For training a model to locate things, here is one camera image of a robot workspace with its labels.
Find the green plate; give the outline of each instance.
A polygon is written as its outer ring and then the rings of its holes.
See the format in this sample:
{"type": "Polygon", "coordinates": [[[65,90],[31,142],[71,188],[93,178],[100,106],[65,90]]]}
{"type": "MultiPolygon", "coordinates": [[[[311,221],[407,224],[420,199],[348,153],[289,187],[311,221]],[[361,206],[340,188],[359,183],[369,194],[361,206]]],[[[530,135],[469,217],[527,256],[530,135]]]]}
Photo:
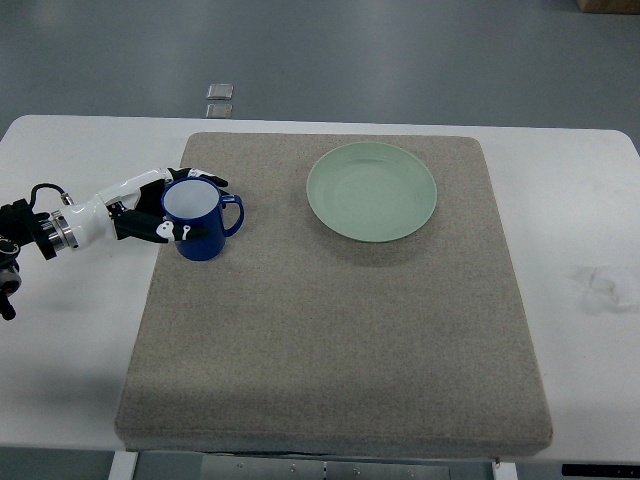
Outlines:
{"type": "Polygon", "coordinates": [[[388,242],[422,227],[436,208],[436,182],[409,152],[386,143],[338,147],[316,162],[307,198],[318,218],[345,237],[388,242]]]}

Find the mug handle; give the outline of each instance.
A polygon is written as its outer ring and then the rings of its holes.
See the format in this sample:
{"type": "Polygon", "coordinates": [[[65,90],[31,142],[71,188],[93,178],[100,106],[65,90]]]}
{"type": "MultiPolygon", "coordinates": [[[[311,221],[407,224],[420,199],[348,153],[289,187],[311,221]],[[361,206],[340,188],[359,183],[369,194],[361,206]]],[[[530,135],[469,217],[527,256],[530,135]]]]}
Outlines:
{"type": "Polygon", "coordinates": [[[222,195],[220,197],[220,203],[222,205],[228,205],[229,203],[236,203],[240,207],[240,216],[236,223],[233,224],[233,227],[226,229],[222,228],[222,234],[225,237],[230,237],[234,235],[242,226],[242,222],[244,221],[244,206],[242,205],[242,199],[237,195],[222,195]]]}

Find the cable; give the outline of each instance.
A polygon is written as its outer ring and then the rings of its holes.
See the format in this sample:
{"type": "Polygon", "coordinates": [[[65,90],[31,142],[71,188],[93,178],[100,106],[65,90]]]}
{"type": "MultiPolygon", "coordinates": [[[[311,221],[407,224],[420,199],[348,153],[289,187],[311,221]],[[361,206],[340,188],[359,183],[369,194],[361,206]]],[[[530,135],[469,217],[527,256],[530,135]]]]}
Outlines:
{"type": "Polygon", "coordinates": [[[65,191],[62,188],[60,188],[58,185],[55,185],[53,183],[39,183],[38,185],[36,185],[31,189],[31,199],[29,200],[30,208],[33,208],[35,206],[36,194],[38,193],[38,190],[40,190],[41,188],[52,188],[53,190],[56,190],[60,195],[65,194],[65,191]]]}

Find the cardboard box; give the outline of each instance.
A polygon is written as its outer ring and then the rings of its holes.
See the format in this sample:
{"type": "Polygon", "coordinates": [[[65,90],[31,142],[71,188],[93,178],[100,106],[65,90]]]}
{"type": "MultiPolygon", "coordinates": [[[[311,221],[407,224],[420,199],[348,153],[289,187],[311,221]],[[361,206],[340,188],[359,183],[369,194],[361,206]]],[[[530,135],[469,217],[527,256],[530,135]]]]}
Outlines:
{"type": "Polygon", "coordinates": [[[580,10],[587,13],[640,14],[640,0],[577,0],[580,10]]]}

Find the blue mug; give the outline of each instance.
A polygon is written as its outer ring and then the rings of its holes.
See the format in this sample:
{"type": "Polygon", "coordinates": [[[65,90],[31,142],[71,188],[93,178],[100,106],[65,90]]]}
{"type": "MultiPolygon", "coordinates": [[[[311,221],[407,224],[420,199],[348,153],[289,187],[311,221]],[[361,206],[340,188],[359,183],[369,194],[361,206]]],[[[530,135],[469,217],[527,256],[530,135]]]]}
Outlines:
{"type": "Polygon", "coordinates": [[[237,195],[222,195],[215,183],[206,178],[186,177],[176,180],[165,189],[161,198],[167,218],[181,225],[204,227],[205,237],[178,240],[176,247],[189,260],[210,260],[224,247],[225,239],[234,235],[244,221],[242,199],[237,195]],[[240,216],[226,229],[222,221],[222,206],[235,203],[240,216]]]}

